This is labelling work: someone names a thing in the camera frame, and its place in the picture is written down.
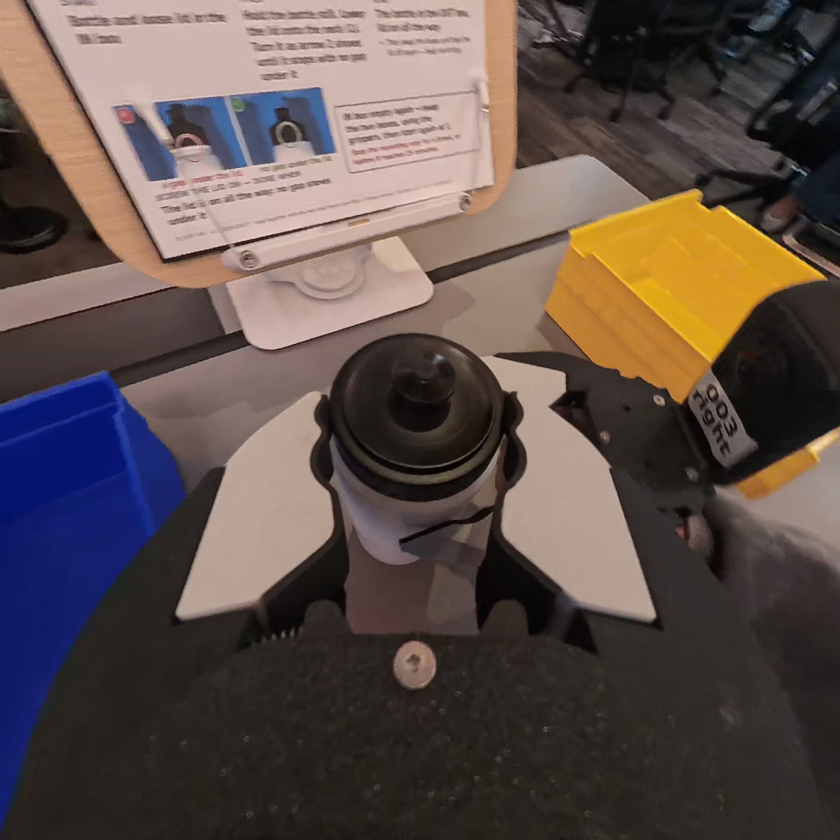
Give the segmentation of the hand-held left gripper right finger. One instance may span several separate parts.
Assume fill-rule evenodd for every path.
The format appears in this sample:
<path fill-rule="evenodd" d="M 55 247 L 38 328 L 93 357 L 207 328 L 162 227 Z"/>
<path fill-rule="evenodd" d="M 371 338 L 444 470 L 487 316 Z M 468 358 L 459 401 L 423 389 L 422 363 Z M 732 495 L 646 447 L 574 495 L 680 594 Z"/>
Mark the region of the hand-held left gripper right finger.
<path fill-rule="evenodd" d="M 535 391 L 507 395 L 504 453 L 476 577 L 480 630 L 502 602 L 519 604 L 532 635 L 560 615 L 642 627 L 658 615 L 611 467 Z"/>

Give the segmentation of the yellow plastic bin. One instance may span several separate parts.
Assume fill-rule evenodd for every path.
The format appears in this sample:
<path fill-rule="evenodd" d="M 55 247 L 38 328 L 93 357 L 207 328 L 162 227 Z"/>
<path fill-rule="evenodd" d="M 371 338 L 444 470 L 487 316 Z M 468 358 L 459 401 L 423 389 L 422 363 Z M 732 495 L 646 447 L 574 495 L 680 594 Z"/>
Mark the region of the yellow plastic bin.
<path fill-rule="evenodd" d="M 815 280 L 835 279 L 689 191 L 572 230 L 545 310 L 592 363 L 680 400 L 758 304 Z"/>

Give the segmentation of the black pole stand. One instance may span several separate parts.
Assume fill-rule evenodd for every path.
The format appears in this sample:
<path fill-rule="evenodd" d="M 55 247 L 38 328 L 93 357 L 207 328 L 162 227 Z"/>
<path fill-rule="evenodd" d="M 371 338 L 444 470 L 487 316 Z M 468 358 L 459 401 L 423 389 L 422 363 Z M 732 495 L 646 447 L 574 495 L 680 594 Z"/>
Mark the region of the black pole stand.
<path fill-rule="evenodd" d="M 57 243 L 68 230 L 65 217 L 41 206 L 14 206 L 1 198 L 1 253 L 21 256 Z"/>

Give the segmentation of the blue plastic bin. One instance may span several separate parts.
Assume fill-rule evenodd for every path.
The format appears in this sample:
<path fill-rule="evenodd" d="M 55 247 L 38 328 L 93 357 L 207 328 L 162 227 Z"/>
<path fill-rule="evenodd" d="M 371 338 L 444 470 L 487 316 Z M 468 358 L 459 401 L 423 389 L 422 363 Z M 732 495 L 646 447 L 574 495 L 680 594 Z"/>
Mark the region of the blue plastic bin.
<path fill-rule="evenodd" d="M 1 803 L 58 668 L 186 497 L 170 450 L 101 372 L 1 409 Z"/>

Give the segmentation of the instruction board on stand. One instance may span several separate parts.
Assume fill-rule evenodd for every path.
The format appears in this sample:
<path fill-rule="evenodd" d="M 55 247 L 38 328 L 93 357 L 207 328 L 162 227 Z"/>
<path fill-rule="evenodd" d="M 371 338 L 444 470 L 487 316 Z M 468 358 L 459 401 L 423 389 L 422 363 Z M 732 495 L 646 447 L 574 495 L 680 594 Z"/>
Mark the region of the instruction board on stand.
<path fill-rule="evenodd" d="M 27 5 L 163 261 L 494 183 L 484 2 Z"/>

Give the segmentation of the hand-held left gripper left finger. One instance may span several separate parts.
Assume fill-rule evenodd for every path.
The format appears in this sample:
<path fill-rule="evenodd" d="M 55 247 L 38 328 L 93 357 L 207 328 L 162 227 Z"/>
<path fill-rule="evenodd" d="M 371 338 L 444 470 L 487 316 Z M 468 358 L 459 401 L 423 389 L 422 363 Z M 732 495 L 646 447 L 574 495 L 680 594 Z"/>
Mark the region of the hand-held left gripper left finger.
<path fill-rule="evenodd" d="M 249 612 L 289 629 L 314 602 L 345 609 L 347 542 L 329 441 L 327 398 L 310 392 L 234 452 L 175 608 L 179 621 Z"/>

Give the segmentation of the white plastic bottle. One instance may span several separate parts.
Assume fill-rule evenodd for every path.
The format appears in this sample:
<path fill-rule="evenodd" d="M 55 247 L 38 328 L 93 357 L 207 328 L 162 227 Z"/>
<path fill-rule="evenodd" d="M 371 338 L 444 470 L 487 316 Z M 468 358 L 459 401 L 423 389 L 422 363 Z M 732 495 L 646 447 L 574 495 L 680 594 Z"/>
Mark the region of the white plastic bottle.
<path fill-rule="evenodd" d="M 402 566 L 430 557 L 459 529 L 471 527 L 490 513 L 491 507 L 479 503 L 490 500 L 489 488 L 497 473 L 500 449 L 466 489 L 430 501 L 384 496 L 352 475 L 334 440 L 330 452 L 332 483 L 339 492 L 343 512 L 362 548 L 381 563 Z"/>

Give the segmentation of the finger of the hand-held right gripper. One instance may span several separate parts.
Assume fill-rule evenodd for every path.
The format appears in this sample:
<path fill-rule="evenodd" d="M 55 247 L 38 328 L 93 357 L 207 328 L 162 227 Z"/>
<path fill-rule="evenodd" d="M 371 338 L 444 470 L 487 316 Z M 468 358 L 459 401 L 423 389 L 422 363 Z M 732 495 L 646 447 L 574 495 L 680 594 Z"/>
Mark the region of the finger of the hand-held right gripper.
<path fill-rule="evenodd" d="M 493 506 L 473 506 L 456 518 L 440 521 L 399 538 L 398 564 L 421 560 L 448 562 L 461 555 L 482 560 L 487 553 Z"/>
<path fill-rule="evenodd" d="M 551 406 L 567 393 L 567 374 L 526 362 L 496 356 L 480 358 L 495 376 L 502 391 L 520 406 Z"/>

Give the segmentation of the wooden instruction board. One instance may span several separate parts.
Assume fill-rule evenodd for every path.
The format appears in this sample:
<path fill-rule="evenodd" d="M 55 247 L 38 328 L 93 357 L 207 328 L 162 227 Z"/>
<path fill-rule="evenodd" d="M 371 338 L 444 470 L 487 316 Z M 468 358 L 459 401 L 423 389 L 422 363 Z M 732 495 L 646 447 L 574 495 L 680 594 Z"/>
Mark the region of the wooden instruction board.
<path fill-rule="evenodd" d="M 374 233 L 374 216 L 362 215 L 350 241 L 362 245 L 376 238 L 403 236 L 435 228 L 455 219 L 472 218 L 500 199 L 517 155 L 516 6 L 486 3 L 487 114 L 495 181 L 475 189 L 467 209 L 423 223 L 391 226 Z M 25 2 L 2 2 L 2 77 L 41 149 L 57 169 L 102 241 L 130 268 L 159 285 L 207 289 L 245 277 L 223 266 L 218 255 L 165 263 L 145 230 L 140 215 L 121 184 L 105 150 L 90 126 L 51 47 Z"/>

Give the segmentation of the black bottle lid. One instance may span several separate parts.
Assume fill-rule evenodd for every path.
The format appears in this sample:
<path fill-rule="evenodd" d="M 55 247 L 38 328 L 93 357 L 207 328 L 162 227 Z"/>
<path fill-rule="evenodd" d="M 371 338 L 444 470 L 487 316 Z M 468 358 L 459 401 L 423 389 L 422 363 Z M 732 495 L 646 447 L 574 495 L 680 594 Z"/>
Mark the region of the black bottle lid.
<path fill-rule="evenodd" d="M 506 394 L 490 367 L 437 335 L 402 333 L 366 344 L 329 394 L 342 463 L 369 489 L 399 501 L 453 497 L 501 444 Z"/>

